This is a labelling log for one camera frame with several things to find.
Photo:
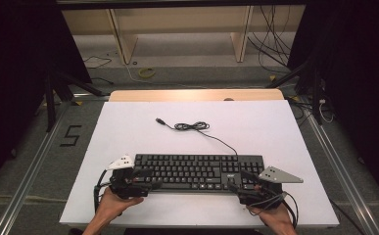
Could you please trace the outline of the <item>person's right hand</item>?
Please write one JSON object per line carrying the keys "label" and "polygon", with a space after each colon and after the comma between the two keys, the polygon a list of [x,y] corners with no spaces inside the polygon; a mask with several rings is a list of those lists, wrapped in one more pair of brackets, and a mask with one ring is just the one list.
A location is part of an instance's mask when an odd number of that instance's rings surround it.
{"label": "person's right hand", "polygon": [[287,230],[293,227],[287,208],[281,204],[277,209],[260,211],[261,221],[269,226],[273,231]]}

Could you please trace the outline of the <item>yellow tape roll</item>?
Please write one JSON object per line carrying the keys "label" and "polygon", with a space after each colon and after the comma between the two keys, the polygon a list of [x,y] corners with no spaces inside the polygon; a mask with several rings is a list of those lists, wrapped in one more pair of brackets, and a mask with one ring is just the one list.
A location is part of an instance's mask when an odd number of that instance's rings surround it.
{"label": "yellow tape roll", "polygon": [[152,68],[142,68],[138,71],[138,75],[141,78],[147,79],[155,75],[155,70]]}

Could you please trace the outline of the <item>black curtain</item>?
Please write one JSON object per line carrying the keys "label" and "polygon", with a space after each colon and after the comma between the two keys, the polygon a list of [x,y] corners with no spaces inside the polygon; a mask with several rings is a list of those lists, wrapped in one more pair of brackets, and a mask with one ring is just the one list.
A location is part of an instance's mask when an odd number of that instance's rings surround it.
{"label": "black curtain", "polygon": [[305,0],[288,68],[318,39],[325,94],[379,186],[379,0]]}
{"label": "black curtain", "polygon": [[41,104],[50,69],[91,81],[57,0],[0,0],[0,168]]}

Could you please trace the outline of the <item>person's left hand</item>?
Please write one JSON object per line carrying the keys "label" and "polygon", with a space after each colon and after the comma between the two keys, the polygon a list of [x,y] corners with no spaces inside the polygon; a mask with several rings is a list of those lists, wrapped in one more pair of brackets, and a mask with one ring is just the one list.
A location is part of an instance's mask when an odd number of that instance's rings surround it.
{"label": "person's left hand", "polygon": [[117,216],[121,215],[126,209],[136,206],[143,201],[143,198],[121,199],[114,194],[110,188],[106,188],[96,211],[95,218],[100,222],[108,224]]}

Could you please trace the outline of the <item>black computer keyboard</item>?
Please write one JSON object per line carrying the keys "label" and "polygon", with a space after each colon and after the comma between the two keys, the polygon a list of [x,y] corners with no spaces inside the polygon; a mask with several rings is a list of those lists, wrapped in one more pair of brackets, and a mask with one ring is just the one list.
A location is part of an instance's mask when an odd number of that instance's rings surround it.
{"label": "black computer keyboard", "polygon": [[228,181],[252,190],[253,181],[243,177],[241,171],[259,174],[264,170],[259,155],[137,154],[134,163],[137,168],[153,171],[138,181],[162,181],[163,192],[228,193]]}

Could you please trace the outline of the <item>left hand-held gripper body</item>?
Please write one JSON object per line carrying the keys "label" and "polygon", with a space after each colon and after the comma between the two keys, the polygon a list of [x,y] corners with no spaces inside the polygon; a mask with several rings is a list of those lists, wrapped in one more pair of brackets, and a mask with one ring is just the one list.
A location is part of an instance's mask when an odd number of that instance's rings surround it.
{"label": "left hand-held gripper body", "polygon": [[107,170],[112,171],[111,191],[122,199],[148,196],[149,190],[145,187],[147,183],[135,182],[136,178],[132,177],[135,169],[139,168],[134,167],[133,158],[130,156],[122,156],[107,167]]}

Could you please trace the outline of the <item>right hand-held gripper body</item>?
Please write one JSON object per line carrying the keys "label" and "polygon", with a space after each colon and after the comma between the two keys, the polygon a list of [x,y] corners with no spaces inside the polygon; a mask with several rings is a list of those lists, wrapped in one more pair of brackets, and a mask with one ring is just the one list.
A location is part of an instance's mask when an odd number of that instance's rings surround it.
{"label": "right hand-held gripper body", "polygon": [[259,184],[242,184],[242,193],[237,195],[242,205],[256,208],[277,208],[286,197],[283,183],[303,183],[302,178],[274,166],[261,173],[255,173]]}

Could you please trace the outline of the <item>aluminium floor rail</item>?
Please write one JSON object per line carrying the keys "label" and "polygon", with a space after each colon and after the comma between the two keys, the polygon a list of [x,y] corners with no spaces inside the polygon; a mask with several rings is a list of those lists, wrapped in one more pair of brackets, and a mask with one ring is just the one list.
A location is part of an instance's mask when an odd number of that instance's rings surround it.
{"label": "aluminium floor rail", "polygon": [[10,197],[7,207],[0,216],[0,235],[9,235],[69,107],[69,102],[62,102],[58,108],[54,124],[44,132],[39,147],[35,151],[27,170],[24,171],[24,177],[21,179],[15,193]]}
{"label": "aluminium floor rail", "polygon": [[327,157],[333,171],[335,172],[355,214],[363,228],[365,235],[379,235],[379,224],[374,219],[374,215],[362,195],[357,190],[351,175],[347,172],[340,156],[334,148],[323,126],[317,122],[315,115],[317,110],[312,108],[306,111],[309,114],[309,124],[315,133],[321,147]]}

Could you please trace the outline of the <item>light wooden bench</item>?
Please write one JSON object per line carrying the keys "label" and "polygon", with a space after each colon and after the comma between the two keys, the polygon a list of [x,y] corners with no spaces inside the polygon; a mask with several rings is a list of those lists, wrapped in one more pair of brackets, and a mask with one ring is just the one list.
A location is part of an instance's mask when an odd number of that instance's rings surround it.
{"label": "light wooden bench", "polygon": [[295,32],[303,5],[64,10],[73,35],[111,35],[120,59],[128,64],[140,34],[226,32],[235,60],[244,60],[247,34],[264,32],[274,24],[277,32]]}

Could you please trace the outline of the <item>white table board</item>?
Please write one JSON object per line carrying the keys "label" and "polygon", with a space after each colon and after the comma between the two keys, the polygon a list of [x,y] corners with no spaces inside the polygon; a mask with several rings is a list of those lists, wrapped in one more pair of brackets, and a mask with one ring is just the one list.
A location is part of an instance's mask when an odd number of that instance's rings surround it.
{"label": "white table board", "polygon": [[[61,223],[83,225],[94,215],[93,187],[123,155],[261,155],[304,181],[285,184],[301,228],[339,221],[326,196],[289,104],[278,101],[108,102],[103,106]],[[114,223],[122,227],[258,228],[233,194],[151,193]]]}

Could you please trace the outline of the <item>black metal stand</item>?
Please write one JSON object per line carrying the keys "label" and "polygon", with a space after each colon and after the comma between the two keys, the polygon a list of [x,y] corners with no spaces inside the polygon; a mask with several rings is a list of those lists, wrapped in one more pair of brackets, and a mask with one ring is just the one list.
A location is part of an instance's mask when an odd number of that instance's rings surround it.
{"label": "black metal stand", "polygon": [[318,124],[322,124],[322,117],[319,111],[319,101],[321,100],[321,78],[316,71],[316,63],[313,59],[308,59],[286,75],[271,82],[267,88],[276,88],[285,82],[297,77],[299,80],[295,85],[295,91],[299,95],[311,95],[311,114]]}
{"label": "black metal stand", "polygon": [[54,92],[59,96],[63,102],[70,102],[73,98],[73,93],[69,88],[69,85],[73,84],[85,91],[90,92],[91,94],[97,97],[108,96],[108,93],[105,93],[101,90],[98,90],[91,85],[80,81],[74,76],[62,72],[60,70],[51,71],[48,73],[45,78],[45,98],[47,104],[47,117],[48,117],[48,126],[47,132],[50,132],[53,126],[56,123],[56,111],[55,111],[55,100]]}

